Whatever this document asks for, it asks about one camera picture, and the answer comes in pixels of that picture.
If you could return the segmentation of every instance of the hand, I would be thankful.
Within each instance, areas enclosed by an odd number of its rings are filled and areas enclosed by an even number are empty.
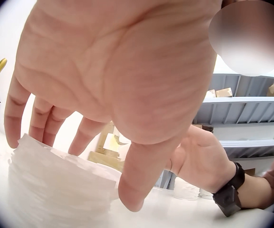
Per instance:
[[[229,161],[217,138],[193,125],[175,149],[166,169],[211,193],[216,193],[236,173],[235,164]]]
[[[29,134],[50,146],[74,111],[79,155],[113,120],[132,145],[119,183],[138,211],[197,113],[216,53],[208,26],[220,0],[38,0],[17,50],[5,110],[15,148],[30,93]]]

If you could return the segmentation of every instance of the finger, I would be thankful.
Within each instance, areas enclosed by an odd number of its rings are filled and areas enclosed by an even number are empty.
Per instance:
[[[90,143],[90,141],[99,134],[106,123],[96,122],[83,117],[68,153],[79,156]]]
[[[132,142],[119,182],[119,197],[131,211],[139,211],[143,200],[161,175],[167,159],[176,149],[183,134],[152,145]]]
[[[52,104],[39,97],[34,100],[29,135],[40,142],[43,142],[44,129],[52,106]]]
[[[30,92],[19,83],[14,74],[9,87],[4,114],[6,138],[11,148],[16,148],[18,140],[21,138],[22,116],[29,96]]]
[[[53,106],[48,115],[46,125],[43,133],[43,143],[49,146],[53,146],[56,135],[64,123],[65,119],[69,117],[73,111],[68,109],[62,109]]]

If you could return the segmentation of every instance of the white container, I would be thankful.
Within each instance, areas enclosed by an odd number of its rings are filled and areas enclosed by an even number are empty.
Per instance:
[[[176,177],[174,186],[174,198],[184,200],[197,200],[199,196],[199,188],[189,184],[185,180]]]
[[[213,194],[206,190],[200,189],[200,197],[203,199],[211,200],[211,199],[213,199]]]

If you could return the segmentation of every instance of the white table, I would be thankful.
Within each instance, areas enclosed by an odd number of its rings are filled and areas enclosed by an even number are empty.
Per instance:
[[[13,212],[7,204],[8,166],[12,149],[0,133],[0,220],[12,224]],[[133,213],[120,200],[111,205],[109,224],[105,227],[264,227],[274,214],[260,209],[240,211],[225,217],[213,200],[185,201],[175,199],[172,191],[152,189],[140,212]]]

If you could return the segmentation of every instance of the cardboard box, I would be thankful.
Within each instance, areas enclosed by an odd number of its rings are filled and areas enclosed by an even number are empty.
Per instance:
[[[110,122],[103,128],[103,130],[101,131],[98,143],[97,143],[96,152],[103,153],[103,154],[106,154],[108,152],[108,150],[104,149],[103,146],[106,141],[106,137],[107,137],[108,133],[114,132],[114,127],[115,127],[114,123]]]
[[[255,168],[254,169],[246,169],[245,174],[248,174],[249,176],[255,175]]]
[[[192,125],[195,126],[195,127],[199,127],[199,128],[202,129],[202,125],[201,124],[192,124]]]
[[[124,165],[124,161],[120,161],[120,159],[117,157],[112,157],[108,154],[102,154],[102,153],[93,152],[93,151],[89,153],[88,161],[107,165],[120,172],[122,172],[123,165]]]
[[[274,83],[268,88],[267,97],[274,97]]]
[[[211,90],[207,91],[205,98],[209,98],[209,97],[216,97],[215,89],[211,89]]]
[[[214,127],[211,127],[211,126],[204,126],[204,125],[203,125],[203,126],[202,126],[202,129],[213,133]]]
[[[233,97],[231,88],[217,90],[216,97]]]

